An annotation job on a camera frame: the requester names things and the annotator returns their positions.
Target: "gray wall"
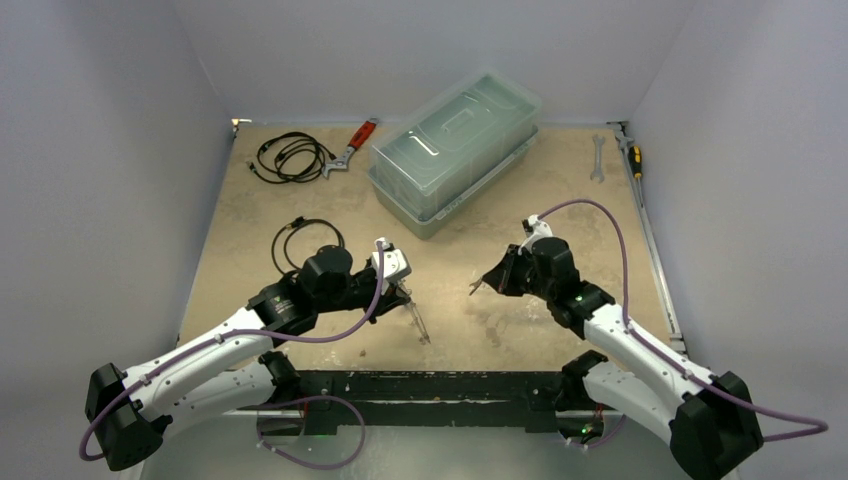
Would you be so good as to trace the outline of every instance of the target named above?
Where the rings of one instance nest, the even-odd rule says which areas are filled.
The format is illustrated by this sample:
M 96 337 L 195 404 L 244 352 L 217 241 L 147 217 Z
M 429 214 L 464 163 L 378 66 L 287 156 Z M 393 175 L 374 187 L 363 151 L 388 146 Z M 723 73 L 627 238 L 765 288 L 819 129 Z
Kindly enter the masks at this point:
M 694 0 L 175 0 L 234 117 L 397 119 L 481 66 L 543 120 L 630 117 Z
M 848 471 L 846 47 L 845 2 L 699 1 L 632 119 L 693 356 L 831 424 L 766 445 L 744 478 Z
M 229 128 L 171 2 L 0 5 L 0 476 L 113 476 L 88 376 L 174 344 Z

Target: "wooden table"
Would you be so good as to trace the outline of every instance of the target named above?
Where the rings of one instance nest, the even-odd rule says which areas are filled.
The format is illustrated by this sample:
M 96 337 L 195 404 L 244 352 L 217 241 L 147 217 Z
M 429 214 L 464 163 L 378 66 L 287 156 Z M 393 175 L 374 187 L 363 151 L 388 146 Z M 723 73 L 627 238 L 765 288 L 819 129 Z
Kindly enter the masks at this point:
M 279 279 L 271 263 L 271 239 L 280 227 L 304 216 L 326 219 L 341 230 L 355 269 L 362 267 L 378 237 L 385 236 L 401 248 L 413 268 L 406 284 L 413 291 L 432 344 L 422 345 L 410 314 L 396 309 L 380 317 L 376 325 L 366 324 L 332 344 L 284 344 L 282 349 L 296 368 L 558 370 L 588 345 L 557 325 L 544 302 L 502 297 L 486 287 L 471 297 L 468 291 L 471 281 L 501 259 L 507 244 L 521 242 L 522 219 L 578 197 L 604 204 L 620 222 L 630 260 L 631 315 L 658 338 L 668 340 L 639 215 L 612 131 L 541 129 L 520 165 L 423 241 L 377 202 L 366 176 L 368 144 L 353 157 L 350 171 L 333 172 L 329 180 L 269 185 L 255 178 L 245 161 L 254 158 L 264 141 L 294 130 L 313 135 L 339 154 L 356 127 L 240 129 L 197 270 L 182 342 L 219 324 L 262 287 Z M 372 138 L 382 131 L 385 129 L 378 128 Z M 606 180 L 601 184 L 589 180 L 594 166 L 592 135 L 596 133 L 606 137 Z M 268 155 L 275 153 L 272 149 Z M 582 277 L 620 301 L 621 255 L 606 217 L 581 205 L 561 210 L 547 221 L 555 235 L 568 241 Z M 296 262 L 302 262 L 319 247 L 332 243 L 335 235 L 329 229 L 310 226 L 292 239 L 290 253 Z M 342 332 L 361 314 L 322 315 L 309 335 Z

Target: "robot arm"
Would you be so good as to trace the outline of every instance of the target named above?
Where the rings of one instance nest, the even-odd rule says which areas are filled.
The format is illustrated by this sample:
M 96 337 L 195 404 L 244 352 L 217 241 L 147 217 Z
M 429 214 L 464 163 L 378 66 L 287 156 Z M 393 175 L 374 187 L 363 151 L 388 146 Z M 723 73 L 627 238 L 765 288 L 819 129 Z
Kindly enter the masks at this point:
M 122 396 L 94 428 L 109 468 L 123 470 L 144 460 L 165 438 L 208 417 L 291 395 L 288 390 L 297 384 L 297 372 L 285 355 L 270 351 L 286 341 L 281 336 L 299 336 L 314 328 L 319 314 L 368 309 L 375 295 L 379 297 L 374 309 L 366 311 L 370 315 L 346 333 L 298 341 L 325 343 L 343 338 L 365 320 L 374 323 L 376 317 L 408 303 L 410 298 L 400 286 L 411 273 L 406 257 L 385 239 L 378 243 L 382 258 L 379 252 L 372 254 L 365 268 L 354 274 L 350 273 L 350 253 L 336 246 L 322 247 L 299 272 L 287 273 L 263 288 L 245 307 L 191 342 L 125 372 L 111 363 L 96 370 L 86 400 L 89 422 L 93 424 Z M 379 271 L 382 282 L 378 282 Z M 272 338 L 264 332 L 282 335 Z M 213 345 L 200 349 L 209 343 Z M 258 362 L 226 370 L 258 355 Z M 175 358 L 180 360 L 171 368 L 156 371 Z M 137 382 L 141 386 L 127 394 Z
M 581 280 L 565 240 L 554 237 L 536 215 L 523 226 L 526 240 L 510 245 L 481 282 L 502 295 L 529 294 L 544 300 L 558 324 L 629 370 L 622 371 L 606 356 L 589 351 L 563 368 L 562 393 L 567 400 L 589 398 L 621 411 L 668 444 L 678 464 L 694 479 L 721 478 L 762 446 L 753 412 L 691 380 L 694 376 L 712 381 L 712 386 L 750 402 L 739 377 L 731 372 L 719 377 L 673 351 L 632 319 L 624 322 L 622 307 L 611 295 Z M 670 368 L 643 342 L 687 366 L 686 373 Z

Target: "coiled black cable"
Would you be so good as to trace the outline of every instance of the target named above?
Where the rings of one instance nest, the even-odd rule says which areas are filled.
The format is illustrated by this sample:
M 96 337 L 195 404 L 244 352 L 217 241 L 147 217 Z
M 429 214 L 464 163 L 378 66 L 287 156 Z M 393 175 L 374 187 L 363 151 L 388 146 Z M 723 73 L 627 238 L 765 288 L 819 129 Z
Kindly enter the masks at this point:
M 320 218 L 305 219 L 303 217 L 297 217 L 296 219 L 294 219 L 293 222 L 281 228 L 277 232 L 277 234 L 274 235 L 274 239 L 271 240 L 271 261 L 274 262 L 274 268 L 276 268 L 277 271 L 280 272 L 282 275 L 285 275 L 286 272 L 284 272 L 283 269 L 280 268 L 280 264 L 277 262 L 277 240 L 280 239 L 280 236 L 283 234 L 283 232 L 291 230 L 291 233 L 289 233 L 289 235 L 286 237 L 286 240 L 283 242 L 283 255 L 286 257 L 286 261 L 289 262 L 289 265 L 291 265 L 291 267 L 296 272 L 299 272 L 300 267 L 295 265 L 291 257 L 289 257 L 289 240 L 291 240 L 291 237 L 293 237 L 295 233 L 299 232 L 304 227 L 308 227 L 309 225 L 315 224 L 330 227 L 330 229 L 336 234 L 336 240 L 338 241 L 339 246 L 344 248 L 344 237 L 342 236 L 342 232 L 340 232 L 339 229 L 336 228 L 332 223 Z
M 262 161 L 262 156 L 267 152 L 272 146 L 274 146 L 277 142 L 282 142 L 288 140 L 289 143 L 284 146 L 278 153 L 277 156 L 274 157 L 273 168 L 271 166 L 266 165 Z M 310 163 L 306 168 L 301 170 L 298 173 L 285 173 L 283 172 L 283 167 L 286 165 L 293 156 L 298 153 L 311 153 L 312 154 L 312 163 Z M 256 175 L 257 178 L 262 180 L 265 183 L 271 183 L 275 185 L 280 185 L 283 183 L 306 183 L 315 180 L 316 178 L 321 176 L 321 170 L 324 168 L 324 165 L 327 162 L 331 162 L 336 159 L 336 156 L 333 155 L 330 150 L 327 149 L 324 145 L 321 144 L 315 137 L 308 135 L 303 132 L 289 132 L 279 137 L 272 138 L 267 142 L 263 143 L 259 150 L 256 151 L 256 162 L 259 163 L 259 166 L 265 172 L 274 175 L 274 178 L 266 178 L 259 173 L 259 169 L 256 168 L 256 164 L 252 161 L 248 162 L 247 166 L 250 168 L 250 171 Z

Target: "storage box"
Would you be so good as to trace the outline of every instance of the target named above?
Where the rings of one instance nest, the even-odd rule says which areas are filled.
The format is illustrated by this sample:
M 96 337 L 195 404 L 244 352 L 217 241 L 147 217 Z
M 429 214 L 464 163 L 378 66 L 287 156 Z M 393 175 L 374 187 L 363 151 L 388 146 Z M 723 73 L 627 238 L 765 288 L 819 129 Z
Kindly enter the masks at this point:
M 404 216 L 432 221 L 533 135 L 540 106 L 494 73 L 461 82 L 372 144 L 375 188 Z
M 501 163 L 495 168 L 489 170 L 486 175 L 477 180 L 464 192 L 457 195 L 452 202 L 448 203 L 444 208 L 436 212 L 432 217 L 421 220 L 412 212 L 406 209 L 401 203 L 395 199 L 394 195 L 382 186 L 380 181 L 375 176 L 375 167 L 368 169 L 368 176 L 374 185 L 374 193 L 377 195 L 377 200 L 386 207 L 387 210 L 397 217 L 401 223 L 406 225 L 412 233 L 418 238 L 426 240 L 433 236 L 440 228 L 442 228 L 451 218 L 461 210 L 461 207 L 470 203 L 470 200 L 479 196 L 488 186 L 494 184 L 501 178 L 509 169 L 515 166 L 521 159 L 527 155 L 527 150 L 533 143 L 536 142 L 537 130 L 533 129 L 532 135 L 524 143 L 519 145 L 512 154 L 504 158 Z

